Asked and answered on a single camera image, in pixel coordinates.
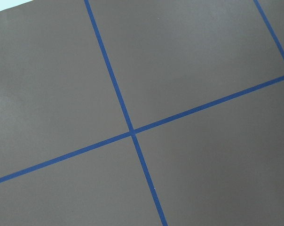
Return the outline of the brown paper table mat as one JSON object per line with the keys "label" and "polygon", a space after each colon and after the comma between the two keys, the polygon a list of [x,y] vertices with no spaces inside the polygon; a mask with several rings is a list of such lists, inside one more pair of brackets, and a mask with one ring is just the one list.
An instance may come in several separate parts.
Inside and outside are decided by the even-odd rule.
{"label": "brown paper table mat", "polygon": [[284,226],[284,0],[0,11],[0,226]]}

